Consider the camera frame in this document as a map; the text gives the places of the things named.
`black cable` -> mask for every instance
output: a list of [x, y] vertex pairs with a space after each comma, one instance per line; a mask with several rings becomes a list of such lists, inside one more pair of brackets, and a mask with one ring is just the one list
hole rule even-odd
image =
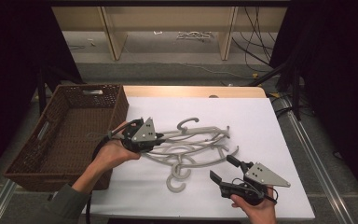
[[239, 49], [243, 50], [245, 53], [251, 55], [252, 57], [256, 58], [258, 61], [260, 61], [261, 63], [268, 65], [269, 63], [263, 61], [262, 59], [260, 59], [259, 57], [255, 56], [253, 53], [251, 53], [249, 50], [245, 49], [243, 46], [241, 46], [234, 38], [232, 38], [232, 41], [234, 41], [234, 43], [238, 46]]
[[271, 37], [272, 41], [274, 41], [274, 43], [276, 42], [275, 38], [272, 36], [272, 34], [270, 32], [268, 32], [269, 36]]
[[[249, 41], [248, 41], [248, 44], [247, 44], [247, 46], [246, 46], [246, 49], [245, 49], [245, 48], [240, 48], [240, 49], [242, 49], [243, 51], [245, 51], [245, 63], [246, 63], [246, 66], [248, 66], [248, 67], [249, 67], [250, 69], [252, 69], [252, 70], [255, 70], [256, 72], [268, 72], [268, 71], [261, 71], [261, 70], [254, 69], [254, 68], [252, 68], [252, 67], [248, 64], [248, 62], [247, 62], [247, 53], [250, 53], [250, 52], [248, 51], [248, 48], [249, 48], [250, 43], [252, 43], [252, 38], [253, 38], [253, 35], [254, 35], [254, 34], [257, 35], [258, 39], [260, 40], [261, 47], [263, 48], [263, 51], [264, 51], [264, 53], [265, 53], [265, 55], [266, 55], [266, 57], [267, 57], [268, 60], [269, 60], [269, 54], [268, 54], [268, 52], [267, 52], [267, 50], [266, 50], [266, 46], [264, 45], [263, 40], [262, 40], [262, 38], [261, 38], [260, 26], [259, 26], [259, 23], [258, 23], [258, 7], [256, 8], [256, 20], [255, 20], [255, 24], [253, 23], [251, 17], [249, 16], [249, 13], [248, 13], [246, 7], [245, 7], [244, 9], [245, 9], [246, 15], [247, 15], [247, 17], [248, 17], [248, 19], [249, 19], [249, 22], [251, 23], [252, 28], [253, 28], [253, 31], [252, 31], [251, 37], [250, 37], [250, 39], [249, 39]], [[255, 25], [256, 25], [256, 24], [257, 24], [257, 26], [258, 26], [259, 32], [257, 32], [257, 30], [256, 30], [256, 28], [255, 28]], [[269, 66], [269, 63], [266, 63], [266, 62], [264, 62], [264, 61], [262, 61], [262, 60], [261, 60], [261, 62], [263, 62], [264, 64], [266, 64], [266, 65]]]
[[253, 23], [253, 21], [252, 21], [250, 15], [249, 15], [249, 13], [248, 13], [248, 10], [246, 9], [246, 7], [245, 7], [244, 9], [245, 9], [245, 12], [246, 12], [246, 16], [248, 17], [249, 22], [251, 23], [252, 28], [253, 28], [252, 35], [251, 35], [251, 36], [253, 36], [253, 33], [256, 34], [256, 36], [258, 37], [258, 39], [259, 39], [261, 45], [263, 46], [263, 50], [264, 50], [265, 55], [266, 55], [267, 59], [269, 60], [270, 55], [269, 55], [269, 53], [267, 52], [266, 46], [264, 45], [264, 42], [263, 42], [263, 38], [261, 37], [260, 23], [258, 22], [259, 7], [256, 7], [256, 8], [255, 8], [255, 23]]
[[244, 187], [244, 186], [237, 185], [238, 188], [244, 189], [244, 190], [250, 190], [251, 192], [253, 192], [253, 193], [257, 194], [257, 195], [260, 195], [260, 194], [261, 194], [261, 192], [260, 192], [257, 188], [255, 188], [251, 183], [249, 183], [249, 182], [247, 182], [247, 181], [245, 181], [245, 180], [243, 180], [243, 179], [234, 178], [234, 179], [231, 181], [231, 184], [234, 184], [234, 181], [235, 181], [235, 180], [240, 180], [240, 181], [242, 181], [242, 183], [246, 184], [247, 186], [252, 187], [252, 188], [246, 188], [246, 187]]
[[272, 95], [271, 93], [266, 93], [266, 96], [269, 97], [275, 97], [274, 95]]
[[290, 94], [281, 95], [281, 96], [279, 96], [279, 97], [273, 96], [273, 97], [275, 97], [275, 99], [273, 99], [273, 100], [271, 101], [271, 104], [273, 104], [273, 103], [274, 103], [275, 101], [277, 101], [277, 100], [284, 100], [284, 101], [285, 101], [285, 98], [284, 98], [284, 97], [286, 97], [286, 96], [290, 96]]
[[300, 108], [308, 108], [310, 110], [309, 113], [306, 113], [304, 111], [299, 111], [301, 114], [306, 115], [308, 117], [316, 117], [315, 114], [314, 114], [314, 111], [312, 110], [312, 106], [310, 105], [310, 102], [309, 102], [308, 98], [306, 98], [306, 96], [304, 96], [303, 94], [300, 94], [299, 95], [299, 102], [302, 103]]
[[258, 47], [261, 47], [261, 48], [266, 48], [266, 49], [272, 49], [270, 47], [266, 47], [266, 46], [263, 46], [263, 45], [259, 45], [259, 44], [256, 44], [248, 39], [246, 39], [245, 36], [243, 36], [242, 32], [240, 32], [240, 35], [242, 36], [242, 38], [246, 41], [246, 42], [249, 42], [251, 45], [255, 45], [255, 46], [258, 46]]
[[275, 188], [271, 188], [271, 187], [267, 187], [268, 189], [272, 189], [274, 190], [275, 194], [277, 195], [276, 198], [272, 198], [272, 197], [269, 197], [269, 195], [265, 195], [267, 196], [266, 198], [270, 201], [272, 201], [273, 203], [277, 204], [278, 203], [278, 191], [275, 189]]
[[293, 109], [292, 106], [289, 106], [289, 107], [286, 107], [286, 108], [283, 108], [283, 109], [279, 109], [277, 111], [275, 111], [275, 115], [277, 116], [277, 119], [284, 113], [287, 113], [289, 111], [291, 111]]

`electrical wire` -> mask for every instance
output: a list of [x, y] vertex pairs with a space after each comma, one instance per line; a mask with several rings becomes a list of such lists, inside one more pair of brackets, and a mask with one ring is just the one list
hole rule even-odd
[[[292, 94], [287, 93], [287, 94], [285, 94], [285, 95], [282, 95], [281, 97], [272, 100], [271, 103], [273, 104], [276, 100], [282, 99], [282, 100], [284, 100], [288, 105], [290, 105], [291, 103], [290, 103], [289, 99], [287, 99], [288, 97], [292, 97]], [[309, 109], [309, 110], [310, 110], [309, 113], [306, 113], [306, 112], [304, 112], [303, 110], [299, 110], [299, 113], [301, 113], [301, 114], [303, 114], [303, 115], [306, 115], [306, 116], [308, 116], [308, 117], [315, 117], [315, 114], [314, 114], [314, 112], [313, 112], [313, 110], [312, 110], [312, 106], [310, 105], [308, 99], [304, 98], [304, 96], [303, 96], [302, 94], [300, 94], [299, 100], [300, 100], [300, 103], [303, 103], [303, 105], [300, 105], [300, 106], [299, 106], [299, 109], [302, 108], [302, 109]], [[282, 111], [282, 113], [279, 114], [278, 117], [280, 117], [282, 114], [284, 114], [285, 112], [288, 112], [288, 111]]]
[[263, 46], [263, 45], [259, 45], [259, 44], [256, 44], [256, 43], [254, 43], [254, 42], [248, 40], [245, 36], [243, 36], [242, 32], [240, 32], [240, 35], [242, 36], [242, 38], [243, 38], [246, 42], [248, 42], [248, 43], [251, 44], [251, 45], [258, 46], [258, 47], [261, 47], [261, 48], [266, 48], [266, 49], [272, 49], [272, 48], [270, 48], [270, 47], [266, 47], [266, 46]]
[[[249, 13], [248, 13], [246, 7], [245, 7], [244, 9], [245, 9], [246, 15], [247, 15], [247, 17], [248, 17], [248, 20], [249, 20], [249, 22], [250, 22], [251, 25], [252, 25], [253, 31], [252, 31], [251, 36], [250, 36], [249, 39], [245, 38], [245, 37], [243, 36], [243, 34], [240, 33], [241, 36], [242, 36], [242, 38], [247, 42], [246, 48], [244, 48], [244, 47], [242, 47], [240, 44], [238, 44], [237, 41], [235, 41], [234, 38], [232, 38], [232, 40], [234, 41], [234, 43], [235, 43], [241, 50], [243, 50], [243, 51], [245, 52], [245, 63], [246, 63], [246, 66], [247, 66], [248, 68], [250, 68], [250, 69], [252, 69], [252, 70], [254, 70], [254, 71], [256, 71], [256, 72], [268, 72], [268, 71], [262, 71], [262, 70], [254, 69], [254, 68], [251, 67], [251, 66], [248, 64], [248, 62], [247, 62], [247, 55], [249, 54], [249, 55], [251, 55], [252, 57], [256, 58], [258, 61], [260, 61], [261, 63], [264, 63], [264, 64], [266, 64], [266, 65], [269, 66], [270, 54], [269, 54], [269, 52], [268, 52], [268, 49], [272, 49], [272, 48], [266, 47], [265, 44], [264, 44], [264, 42], [263, 42], [263, 39], [262, 39], [262, 37], [261, 37], [260, 24], [259, 24], [259, 20], [258, 20], [259, 7], [256, 7], [256, 8], [255, 8], [255, 11], [256, 11], [256, 13], [255, 13], [255, 23], [252, 21], [252, 19], [251, 19]], [[255, 44], [255, 43], [252, 42], [252, 38], [253, 38], [254, 34], [257, 36], [257, 38], [258, 38], [258, 40], [260, 41], [261, 45], [258, 45], [258, 44]], [[261, 47], [261, 48], [263, 49], [264, 54], [266, 55], [266, 58], [268, 59], [268, 62], [265, 62], [265, 61], [259, 59], [259, 58], [256, 57], [254, 54], [252, 54], [251, 52], [249, 52], [248, 48], [249, 48], [249, 46], [250, 46], [251, 44], [252, 44], [252, 45], [256, 45], [256, 46], [258, 46], [258, 47]]]
[[269, 36], [271, 37], [272, 41], [274, 41], [274, 43], [276, 42], [275, 38], [272, 36], [272, 34], [270, 32], [268, 32]]
[[245, 180], [243, 180], [243, 179], [234, 178], [234, 179], [231, 181], [231, 184], [234, 184], [234, 181], [235, 181], [235, 180], [240, 180], [240, 181], [242, 181], [242, 183], [246, 184], [247, 186], [252, 187], [251, 189], [249, 189], [249, 188], [246, 188], [246, 187], [244, 187], [244, 186], [237, 185], [239, 188], [244, 189], [244, 190], [250, 190], [250, 191], [254, 192], [254, 193], [257, 194], [257, 195], [260, 195], [260, 194], [261, 194], [260, 190], [258, 190], [258, 189], [255, 188], [253, 185], [251, 185], [249, 182], [247, 182], [247, 181], [245, 181]]
[[[300, 108], [310, 108], [310, 107], [308, 105], [299, 105], [298, 108], [300, 109]], [[291, 111], [293, 109], [295, 109], [295, 108], [292, 107], [292, 106], [288, 106], [288, 107], [276, 110], [275, 115], [277, 116], [277, 119], [278, 119], [281, 115], [283, 115], [283, 114], [285, 114], [285, 113], [287, 113], [287, 112], [289, 112], [289, 111]]]
[[279, 195], [278, 195], [278, 191], [275, 189], [275, 188], [272, 188], [272, 187], [267, 187], [268, 189], [272, 189], [274, 192], [275, 192], [275, 195], [276, 195], [276, 197], [275, 197], [275, 202], [277, 202], [278, 201], [278, 197], [279, 197]]
[[255, 8], [255, 23], [253, 23], [253, 21], [252, 21], [250, 15], [248, 13], [248, 10], [246, 9], [246, 7], [244, 7], [244, 9], [245, 9], [245, 12], [246, 12], [246, 16], [248, 17], [249, 22], [251, 23], [252, 28], [253, 28], [250, 41], [252, 41], [253, 34], [255, 34], [257, 36], [258, 40], [260, 41], [261, 46], [263, 47], [263, 50], [264, 50], [264, 53], [266, 54], [266, 57], [269, 60], [270, 59], [269, 52], [267, 51], [266, 46], [264, 45], [264, 42], [263, 42], [263, 38], [261, 37], [260, 23], [259, 23], [259, 20], [258, 20], [259, 7]]
[[290, 94], [285, 94], [285, 95], [281, 95], [280, 97], [275, 97], [275, 99], [273, 99], [271, 101], [271, 104], [275, 103], [275, 101], [277, 101], [277, 100], [284, 100], [285, 101], [286, 99], [284, 97], [286, 97], [286, 96], [290, 96]]

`gray floor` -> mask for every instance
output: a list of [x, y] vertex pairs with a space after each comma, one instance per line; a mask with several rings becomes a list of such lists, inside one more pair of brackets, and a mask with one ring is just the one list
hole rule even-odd
[[[110, 59], [103, 34], [64, 34], [72, 49], [79, 72], [88, 83], [240, 86], [252, 81], [253, 74], [262, 76], [265, 73], [256, 72], [249, 66], [263, 71], [270, 70], [250, 56], [247, 56], [248, 66], [245, 63], [243, 52], [235, 44], [231, 46], [228, 60], [222, 61], [216, 37], [201, 42], [199, 40], [177, 40], [177, 33], [162, 33], [161, 35], [155, 35], [153, 32], [130, 33], [120, 60], [113, 62]], [[243, 46], [246, 46], [246, 42], [239, 34], [236, 34], [235, 38]], [[263, 40], [266, 45], [273, 46], [273, 41], [268, 34], [263, 34]], [[263, 60], [267, 60], [260, 47], [252, 46], [249, 50]], [[261, 87], [266, 93], [275, 92], [274, 85], [277, 79], [277, 77], [273, 77], [263, 83]], [[283, 99], [271, 98], [271, 102], [276, 110], [285, 107], [286, 104]], [[306, 95], [302, 95], [301, 102], [303, 105], [308, 104]], [[353, 223], [358, 223], [358, 183], [356, 179], [345, 162], [333, 156], [333, 151], [336, 149], [324, 132], [317, 116], [312, 114], [311, 108], [302, 109], [301, 118], [300, 123], [304, 126], [339, 195], [347, 205]], [[10, 146], [0, 160], [0, 190], [6, 183], [2, 173], [21, 150], [37, 123], [37, 119], [38, 102], [35, 98], [29, 105], [28, 114], [24, 117], [22, 125], [13, 136]], [[278, 121], [316, 216], [312, 221], [288, 222], [282, 220], [280, 223], [339, 223], [336, 213], [312, 169], [306, 150], [291, 121], [290, 113], [279, 116]], [[0, 223], [23, 223], [30, 213], [41, 203], [47, 201], [48, 196], [49, 193], [27, 192], [17, 187]], [[94, 217], [91, 220], [91, 223], [105, 224], [107, 222], [106, 217]], [[79, 223], [85, 223], [85, 219], [82, 217]]]

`human hand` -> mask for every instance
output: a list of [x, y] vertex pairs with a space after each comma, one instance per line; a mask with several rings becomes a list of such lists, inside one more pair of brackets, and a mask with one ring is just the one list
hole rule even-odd
[[[117, 128], [120, 128], [126, 123], [127, 122], [121, 123]], [[100, 149], [91, 165], [101, 172], [105, 172], [119, 166], [124, 161], [139, 160], [140, 157], [141, 154], [127, 150], [123, 147], [121, 141], [113, 139]]]
[[111, 140], [101, 147], [95, 159], [72, 188], [78, 192], [90, 193], [104, 172], [119, 166], [124, 161], [139, 160], [140, 157], [141, 154], [124, 148], [119, 140]]
[[[268, 196], [273, 198], [273, 189], [268, 188]], [[272, 224], [276, 223], [275, 203], [270, 200], [263, 200], [262, 203], [253, 206], [248, 204], [242, 197], [232, 194], [230, 196], [234, 202], [231, 206], [241, 208], [248, 215], [252, 224]]]

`black curtain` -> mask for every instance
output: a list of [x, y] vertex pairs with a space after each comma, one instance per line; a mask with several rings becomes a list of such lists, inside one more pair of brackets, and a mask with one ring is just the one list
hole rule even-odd
[[[358, 1], [327, 1], [331, 13], [300, 75], [316, 115], [358, 180]], [[285, 62], [303, 32], [301, 24], [315, 10], [289, 7], [272, 66]]]
[[29, 108], [41, 71], [52, 89], [68, 77], [81, 80], [49, 6], [0, 0], [0, 157]]

